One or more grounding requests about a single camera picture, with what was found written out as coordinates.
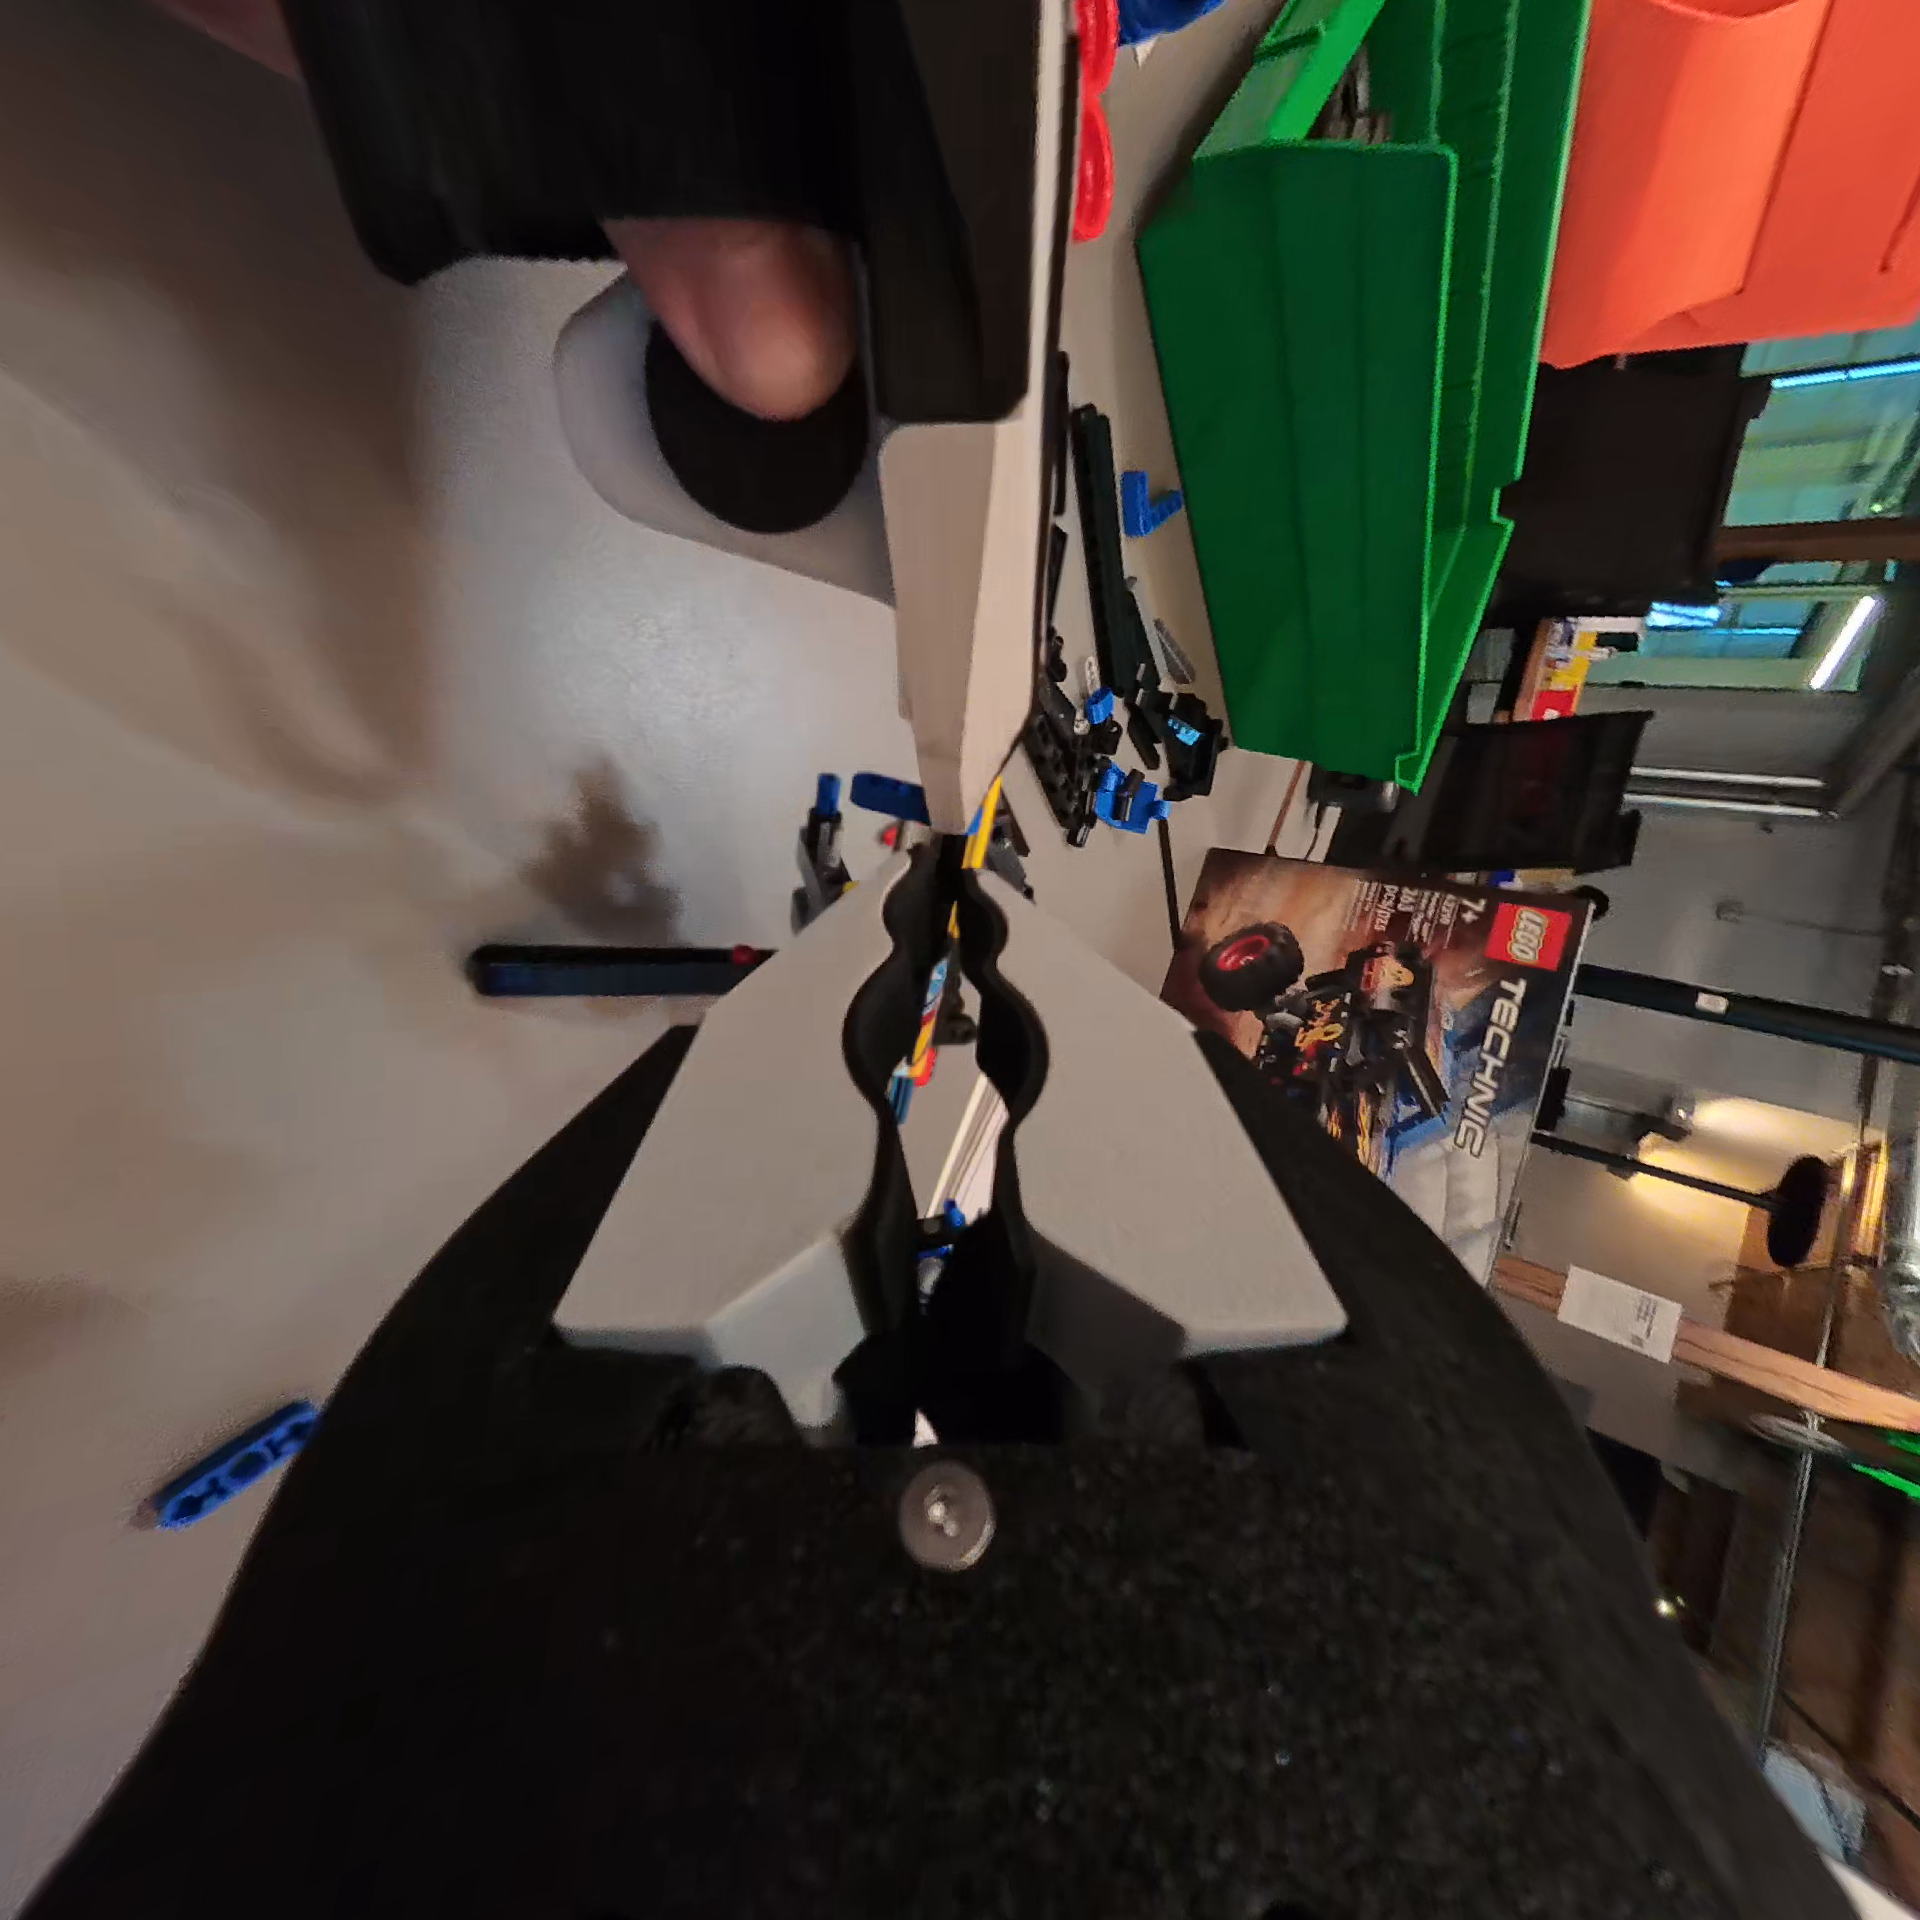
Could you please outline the black monitor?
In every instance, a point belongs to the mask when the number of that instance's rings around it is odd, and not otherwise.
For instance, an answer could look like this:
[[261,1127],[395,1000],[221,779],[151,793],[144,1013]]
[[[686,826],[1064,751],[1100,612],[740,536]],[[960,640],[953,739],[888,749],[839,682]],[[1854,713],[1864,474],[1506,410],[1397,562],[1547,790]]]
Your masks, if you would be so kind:
[[1642,817],[1627,786],[1652,719],[1618,710],[1443,732],[1405,862],[1435,874],[1630,865]]

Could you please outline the black metal pole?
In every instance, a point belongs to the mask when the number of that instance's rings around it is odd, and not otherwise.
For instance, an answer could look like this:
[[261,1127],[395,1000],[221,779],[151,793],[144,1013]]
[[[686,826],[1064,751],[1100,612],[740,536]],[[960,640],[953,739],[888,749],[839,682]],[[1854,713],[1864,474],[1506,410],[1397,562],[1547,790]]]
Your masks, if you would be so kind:
[[1574,970],[1573,992],[1664,1017],[1816,1045],[1856,1057],[1919,1066],[1919,1027],[1906,1022],[1597,963],[1583,963]]

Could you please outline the small grey blue lego assembly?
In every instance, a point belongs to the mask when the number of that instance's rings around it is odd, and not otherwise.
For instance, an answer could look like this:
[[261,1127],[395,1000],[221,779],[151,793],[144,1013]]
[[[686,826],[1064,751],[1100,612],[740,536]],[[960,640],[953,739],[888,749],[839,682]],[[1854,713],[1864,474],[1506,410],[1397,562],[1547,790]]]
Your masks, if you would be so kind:
[[885,853],[916,852],[930,838],[922,784],[873,771],[847,781],[821,771],[797,836],[798,886],[788,904],[788,927],[797,935],[856,886],[849,865],[851,808],[877,819],[877,845]]

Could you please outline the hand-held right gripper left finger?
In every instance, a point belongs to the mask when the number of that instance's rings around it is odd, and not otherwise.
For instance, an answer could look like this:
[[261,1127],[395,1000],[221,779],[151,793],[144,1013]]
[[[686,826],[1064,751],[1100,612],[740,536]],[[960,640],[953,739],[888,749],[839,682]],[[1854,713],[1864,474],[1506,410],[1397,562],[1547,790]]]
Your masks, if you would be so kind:
[[892,856],[686,1034],[557,1334],[772,1379],[800,1427],[915,1296],[916,1204],[891,1081],[922,1026],[940,853]]

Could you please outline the pile of black lego pieces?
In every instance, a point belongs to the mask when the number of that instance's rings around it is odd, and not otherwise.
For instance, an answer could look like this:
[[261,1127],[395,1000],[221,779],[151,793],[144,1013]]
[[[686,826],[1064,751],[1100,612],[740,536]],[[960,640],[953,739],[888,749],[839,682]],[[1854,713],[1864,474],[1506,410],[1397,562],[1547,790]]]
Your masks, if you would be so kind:
[[1213,797],[1228,730],[1159,636],[1126,569],[1111,416],[1047,383],[1036,674],[1020,749],[1068,847],[1099,827],[1148,836]]

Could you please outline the red lego wheel pieces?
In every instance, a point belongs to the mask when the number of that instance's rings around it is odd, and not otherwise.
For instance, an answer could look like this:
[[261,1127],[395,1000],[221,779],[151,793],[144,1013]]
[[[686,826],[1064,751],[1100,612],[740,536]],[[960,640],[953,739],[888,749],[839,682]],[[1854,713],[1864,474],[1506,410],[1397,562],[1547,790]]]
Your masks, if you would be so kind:
[[1070,241],[1084,245],[1106,231],[1114,207],[1116,157],[1106,91],[1114,82],[1118,62],[1121,8],[1116,2],[1074,2],[1073,28],[1081,67],[1081,113],[1074,148]]

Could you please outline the orange plastic bin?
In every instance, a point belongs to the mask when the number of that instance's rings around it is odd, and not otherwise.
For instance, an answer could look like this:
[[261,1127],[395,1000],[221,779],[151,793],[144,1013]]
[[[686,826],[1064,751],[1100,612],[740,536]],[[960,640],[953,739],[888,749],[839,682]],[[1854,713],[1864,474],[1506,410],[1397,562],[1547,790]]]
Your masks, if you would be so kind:
[[1597,2],[1543,362],[1901,328],[1914,2]]

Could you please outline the wooden plank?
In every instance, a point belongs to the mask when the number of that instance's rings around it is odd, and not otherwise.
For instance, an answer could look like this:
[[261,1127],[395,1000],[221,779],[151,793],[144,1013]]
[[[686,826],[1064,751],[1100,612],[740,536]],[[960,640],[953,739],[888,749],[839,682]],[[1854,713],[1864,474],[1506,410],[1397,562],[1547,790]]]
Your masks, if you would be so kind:
[[1563,1326],[1647,1359],[1732,1379],[1824,1421],[1919,1431],[1919,1399],[1831,1366],[1692,1320],[1667,1296],[1588,1267],[1556,1269],[1502,1255],[1492,1288],[1506,1300],[1550,1312]]

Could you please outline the black floor stand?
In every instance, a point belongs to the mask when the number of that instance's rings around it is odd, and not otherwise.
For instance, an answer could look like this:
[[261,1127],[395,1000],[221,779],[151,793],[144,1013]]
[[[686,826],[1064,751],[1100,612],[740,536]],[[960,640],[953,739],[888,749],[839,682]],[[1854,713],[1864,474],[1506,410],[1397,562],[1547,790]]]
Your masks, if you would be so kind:
[[1678,1165],[1651,1164],[1545,1127],[1532,1130],[1531,1142],[1560,1158],[1598,1165],[1623,1179],[1647,1177],[1738,1204],[1746,1212],[1764,1213],[1767,1257],[1778,1267],[1796,1267],[1810,1257],[1835,1190],[1832,1165],[1815,1155],[1792,1159],[1767,1188],[1742,1188]]

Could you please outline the lego set cardboard box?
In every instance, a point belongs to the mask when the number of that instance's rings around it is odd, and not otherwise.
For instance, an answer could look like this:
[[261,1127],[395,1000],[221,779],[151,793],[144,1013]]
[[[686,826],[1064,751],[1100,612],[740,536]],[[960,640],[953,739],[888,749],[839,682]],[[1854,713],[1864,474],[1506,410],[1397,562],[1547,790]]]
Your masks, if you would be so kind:
[[1592,920],[1583,891],[1213,847],[1162,995],[1491,1286]]

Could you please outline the green plastic bin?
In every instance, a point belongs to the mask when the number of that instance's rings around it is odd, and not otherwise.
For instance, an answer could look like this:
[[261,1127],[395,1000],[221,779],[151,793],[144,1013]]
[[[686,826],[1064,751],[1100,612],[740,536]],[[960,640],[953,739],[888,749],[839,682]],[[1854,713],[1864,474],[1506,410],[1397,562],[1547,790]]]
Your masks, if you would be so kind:
[[1429,776],[1515,531],[1555,203],[1511,172],[1275,142],[1199,156],[1138,238],[1241,748]]
[[1485,139],[1513,203],[1539,176],[1550,265],[1584,33],[1584,3],[1284,3],[1186,172],[1277,142]]

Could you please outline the person's left hand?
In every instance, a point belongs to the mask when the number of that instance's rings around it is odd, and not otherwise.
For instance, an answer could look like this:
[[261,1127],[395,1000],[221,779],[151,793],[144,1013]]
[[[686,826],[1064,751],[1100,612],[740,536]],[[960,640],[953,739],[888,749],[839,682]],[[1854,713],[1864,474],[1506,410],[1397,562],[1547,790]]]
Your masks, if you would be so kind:
[[753,217],[629,217],[606,238],[688,367],[761,419],[803,419],[853,373],[853,247]]

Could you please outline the small multicoloured lego assembly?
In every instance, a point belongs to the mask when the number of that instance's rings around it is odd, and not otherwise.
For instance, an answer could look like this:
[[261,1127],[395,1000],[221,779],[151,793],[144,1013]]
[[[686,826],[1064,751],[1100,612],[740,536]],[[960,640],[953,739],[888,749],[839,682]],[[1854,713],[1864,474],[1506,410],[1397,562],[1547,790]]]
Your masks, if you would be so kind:
[[912,1175],[919,1212],[916,1288],[930,1304],[953,1260],[959,1237],[986,1206],[993,1182],[988,1161],[997,1147],[1003,1104],[978,1069],[978,1019],[968,1012],[959,961],[956,922],[924,988],[922,1019],[915,1047],[891,1076],[886,1096],[904,1146],[929,1149],[932,1122],[940,1117],[929,1092],[965,1094],[944,1134],[944,1155],[932,1179]]

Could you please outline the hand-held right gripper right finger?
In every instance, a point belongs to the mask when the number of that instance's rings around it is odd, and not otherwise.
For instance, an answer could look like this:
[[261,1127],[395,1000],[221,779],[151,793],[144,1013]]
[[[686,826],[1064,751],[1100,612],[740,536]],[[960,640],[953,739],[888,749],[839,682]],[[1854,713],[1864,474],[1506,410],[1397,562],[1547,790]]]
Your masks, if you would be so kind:
[[1057,1366],[1172,1366],[1347,1331],[1196,1027],[1006,880],[980,890],[998,977],[1045,1044],[1006,1136],[1030,1344]]

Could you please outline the long dark blue lego beam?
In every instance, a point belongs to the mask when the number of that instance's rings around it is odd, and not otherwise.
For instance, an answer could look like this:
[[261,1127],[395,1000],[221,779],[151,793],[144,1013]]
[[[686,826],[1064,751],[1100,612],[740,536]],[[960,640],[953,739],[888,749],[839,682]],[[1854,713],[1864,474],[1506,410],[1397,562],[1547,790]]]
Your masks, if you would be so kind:
[[476,995],[493,1000],[710,1000],[733,994],[774,950],[733,945],[609,945],[487,941],[465,958]]

